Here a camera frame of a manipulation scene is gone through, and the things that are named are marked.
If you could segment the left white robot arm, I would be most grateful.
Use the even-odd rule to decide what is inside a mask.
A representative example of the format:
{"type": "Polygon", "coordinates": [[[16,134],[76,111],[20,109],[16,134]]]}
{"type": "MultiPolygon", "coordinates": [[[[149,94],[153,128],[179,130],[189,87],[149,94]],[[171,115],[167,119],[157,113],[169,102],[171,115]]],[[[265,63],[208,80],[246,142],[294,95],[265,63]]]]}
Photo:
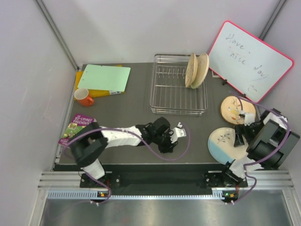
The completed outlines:
{"type": "Polygon", "coordinates": [[[164,117],[129,128],[110,129],[92,122],[74,135],[66,146],[71,149],[77,166],[90,175],[90,181],[95,186],[100,187],[107,180],[103,166],[98,160],[105,149],[117,146],[147,146],[154,143],[161,153],[171,153],[178,144],[178,139],[185,136],[186,131],[181,123],[171,129],[169,121],[164,117]]]}

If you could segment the bird plate with orange leaves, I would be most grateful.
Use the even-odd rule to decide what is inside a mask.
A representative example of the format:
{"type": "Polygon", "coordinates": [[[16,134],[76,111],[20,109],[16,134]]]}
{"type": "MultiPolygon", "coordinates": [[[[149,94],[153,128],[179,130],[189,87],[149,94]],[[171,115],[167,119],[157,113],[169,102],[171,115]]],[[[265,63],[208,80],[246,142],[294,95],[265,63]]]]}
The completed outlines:
{"type": "Polygon", "coordinates": [[[186,68],[186,74],[185,74],[185,87],[188,88],[192,82],[195,80],[196,73],[198,68],[198,61],[195,53],[192,53],[188,65],[186,68]]]}

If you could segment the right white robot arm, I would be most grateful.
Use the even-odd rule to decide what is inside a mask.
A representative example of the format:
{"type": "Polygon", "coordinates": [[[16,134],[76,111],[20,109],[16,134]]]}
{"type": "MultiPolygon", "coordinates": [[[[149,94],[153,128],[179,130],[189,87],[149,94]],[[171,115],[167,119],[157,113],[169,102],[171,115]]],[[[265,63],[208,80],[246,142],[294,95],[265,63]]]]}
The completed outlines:
{"type": "Polygon", "coordinates": [[[248,144],[242,158],[234,158],[225,163],[220,173],[220,182],[224,186],[239,185],[246,171],[259,169],[277,170],[300,140],[300,135],[287,129],[287,118],[273,108],[264,111],[260,120],[249,126],[234,126],[234,147],[248,144]]]}

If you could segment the blue and cream plate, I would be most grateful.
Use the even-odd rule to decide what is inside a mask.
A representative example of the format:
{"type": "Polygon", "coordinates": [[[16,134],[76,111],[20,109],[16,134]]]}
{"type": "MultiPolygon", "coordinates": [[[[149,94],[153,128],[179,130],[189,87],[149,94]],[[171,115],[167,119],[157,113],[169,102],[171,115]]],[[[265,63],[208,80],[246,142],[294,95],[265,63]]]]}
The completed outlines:
{"type": "Polygon", "coordinates": [[[208,138],[208,149],[212,157],[219,163],[225,165],[247,155],[248,147],[246,139],[243,138],[244,145],[235,147],[235,130],[233,128],[218,128],[214,130],[208,138]]]}

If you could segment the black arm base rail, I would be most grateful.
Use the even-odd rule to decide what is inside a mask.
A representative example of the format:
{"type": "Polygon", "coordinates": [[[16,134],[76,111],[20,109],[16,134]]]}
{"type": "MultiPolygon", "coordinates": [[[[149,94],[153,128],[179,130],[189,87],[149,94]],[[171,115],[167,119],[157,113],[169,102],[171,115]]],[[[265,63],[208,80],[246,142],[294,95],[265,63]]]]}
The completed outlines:
{"type": "Polygon", "coordinates": [[[235,187],[222,175],[220,163],[105,164],[100,182],[110,188],[127,185],[196,185],[200,188],[235,187]]]}

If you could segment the green tinted branch plate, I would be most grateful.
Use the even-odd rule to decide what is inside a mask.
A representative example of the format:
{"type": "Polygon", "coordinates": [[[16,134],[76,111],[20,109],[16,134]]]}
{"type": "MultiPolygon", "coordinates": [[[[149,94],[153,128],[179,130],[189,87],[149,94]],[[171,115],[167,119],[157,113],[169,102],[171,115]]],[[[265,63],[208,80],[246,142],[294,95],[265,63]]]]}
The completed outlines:
{"type": "Polygon", "coordinates": [[[209,56],[207,53],[201,54],[198,58],[198,67],[195,80],[192,82],[190,87],[192,89],[198,88],[205,80],[209,70],[209,56]]]}

